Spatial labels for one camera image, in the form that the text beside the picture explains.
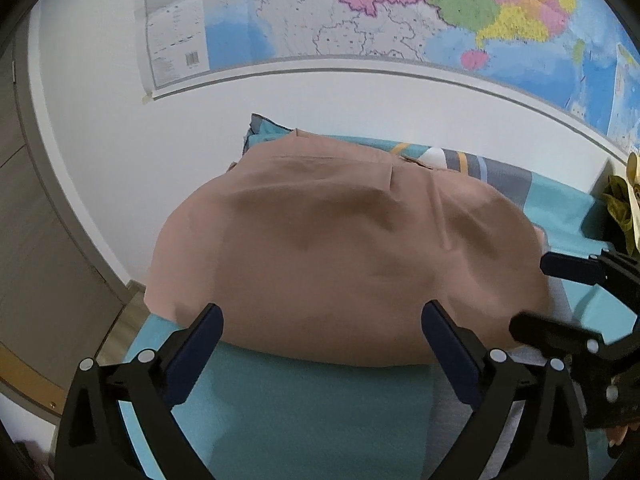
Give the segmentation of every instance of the gray fabric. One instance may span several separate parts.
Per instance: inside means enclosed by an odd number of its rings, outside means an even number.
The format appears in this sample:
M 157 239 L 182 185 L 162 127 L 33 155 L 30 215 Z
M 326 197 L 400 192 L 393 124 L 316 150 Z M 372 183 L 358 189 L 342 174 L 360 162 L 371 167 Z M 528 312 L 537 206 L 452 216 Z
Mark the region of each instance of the gray fabric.
M 458 152 L 452 152 L 451 150 L 442 150 L 444 152 L 444 158 L 447 161 L 447 168 L 450 170 L 460 171 L 460 158 Z
M 478 156 L 471 153 L 466 154 L 466 164 L 468 167 L 468 174 L 473 178 L 480 179 L 480 163 L 478 162 Z
M 552 317 L 560 321 L 572 322 L 573 314 L 566 298 L 562 281 L 557 278 L 549 278 L 549 288 L 554 302 Z M 538 365 L 545 363 L 542 354 L 530 347 L 518 348 L 508 353 L 514 361 L 521 363 Z M 430 432 L 427 437 L 422 480 L 428 480 L 434 473 L 462 432 L 472 413 L 469 406 L 462 404 L 458 400 L 442 368 L 437 365 L 433 368 L 433 411 L 431 413 Z M 580 408 L 584 414 L 584 401 L 578 386 L 576 386 L 576 392 L 578 394 L 578 402 L 581 405 Z M 480 480 L 492 479 L 500 472 L 500 467 L 515 436 L 523 408 L 523 401 L 513 403 L 507 423 Z
M 486 158 L 484 161 L 486 163 L 487 184 L 495 187 L 520 209 L 523 209 L 531 188 L 531 172 L 490 158 Z
M 262 121 L 264 121 L 264 117 L 260 117 L 260 115 L 252 114 L 251 116 L 251 125 L 250 125 L 250 133 L 257 134 L 260 131 L 260 125 Z

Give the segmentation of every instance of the barcode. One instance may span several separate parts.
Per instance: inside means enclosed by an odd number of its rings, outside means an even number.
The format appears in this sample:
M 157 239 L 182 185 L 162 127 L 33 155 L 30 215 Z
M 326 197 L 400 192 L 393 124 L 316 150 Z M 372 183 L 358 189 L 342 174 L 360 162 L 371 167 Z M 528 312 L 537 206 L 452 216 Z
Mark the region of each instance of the barcode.
M 190 52 L 186 56 L 187 66 L 197 65 L 200 62 L 200 58 L 198 57 L 198 52 Z

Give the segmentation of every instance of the white wall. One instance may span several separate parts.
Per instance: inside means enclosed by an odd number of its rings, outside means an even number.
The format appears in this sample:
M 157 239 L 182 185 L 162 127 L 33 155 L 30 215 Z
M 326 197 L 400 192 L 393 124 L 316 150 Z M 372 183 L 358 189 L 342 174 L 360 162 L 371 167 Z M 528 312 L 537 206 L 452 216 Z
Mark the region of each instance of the white wall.
M 25 442 L 30 455 L 47 463 L 56 427 L 0 394 L 0 420 L 14 442 Z
M 513 89 L 435 68 L 370 60 L 285 62 L 275 67 L 398 75 L 254 76 L 145 104 L 134 2 L 41 0 L 30 31 L 32 92 L 50 158 L 87 232 L 124 281 L 145 281 L 166 217 L 238 159 L 251 112 L 319 134 L 479 153 L 587 192 L 607 161 L 623 171 L 598 143 L 619 159 L 624 154 L 577 120 Z

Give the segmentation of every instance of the teal bedsheet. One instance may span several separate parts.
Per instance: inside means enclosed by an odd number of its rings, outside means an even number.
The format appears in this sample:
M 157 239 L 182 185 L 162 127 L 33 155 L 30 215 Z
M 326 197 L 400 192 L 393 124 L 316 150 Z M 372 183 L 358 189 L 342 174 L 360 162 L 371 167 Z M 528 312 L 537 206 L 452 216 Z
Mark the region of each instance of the teal bedsheet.
M 245 149 L 287 132 L 254 116 Z M 339 138 L 386 151 L 401 148 L 413 158 L 428 149 Z M 606 209 L 593 197 L 508 164 L 444 152 L 447 167 L 488 182 L 521 207 L 545 229 L 553 250 L 587 256 L 607 247 L 600 240 Z M 567 302 L 574 319 L 602 332 L 606 341 L 631 331 L 636 316 L 599 287 L 562 282 L 560 289 L 558 301 Z M 126 360 L 142 349 L 159 348 L 179 328 L 150 316 Z M 437 366 L 314 364 L 220 343 L 189 399 L 173 413 L 218 480 L 420 480 L 428 478 L 431 443 L 443 431 L 431 424 L 438 371 Z M 122 412 L 146 474 L 163 479 L 130 404 L 123 403 Z M 604 432 L 590 432 L 588 441 L 591 478 L 601 479 L 612 464 Z

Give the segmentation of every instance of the black clamp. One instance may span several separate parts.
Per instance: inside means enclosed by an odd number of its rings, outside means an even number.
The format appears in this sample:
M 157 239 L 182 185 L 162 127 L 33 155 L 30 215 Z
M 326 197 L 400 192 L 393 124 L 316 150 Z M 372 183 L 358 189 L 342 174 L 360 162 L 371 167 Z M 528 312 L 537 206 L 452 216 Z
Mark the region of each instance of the black clamp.
M 636 314 L 640 311 L 640 266 L 628 256 L 602 251 L 584 259 L 547 253 L 540 267 L 548 276 L 602 286 Z M 422 330 L 458 399 L 474 410 L 432 479 L 476 480 L 514 400 L 526 403 L 496 477 L 500 480 L 586 480 L 584 430 L 640 421 L 640 332 L 607 345 L 600 333 L 520 313 L 511 320 L 510 333 L 541 351 L 548 361 L 540 367 L 515 363 L 500 349 L 488 351 L 473 332 L 456 326 L 436 301 L 422 311 Z M 584 397 L 584 418 L 572 381 Z M 622 446 L 609 448 L 609 455 L 618 460 L 606 480 L 637 478 L 640 432 L 630 432 Z
M 168 480 L 214 480 L 176 423 L 183 403 L 223 331 L 222 311 L 209 304 L 190 328 L 173 332 L 156 352 L 129 363 L 79 365 L 66 398 L 56 447 L 60 480 L 148 480 L 133 449 L 118 402 L 132 404 L 146 441 Z

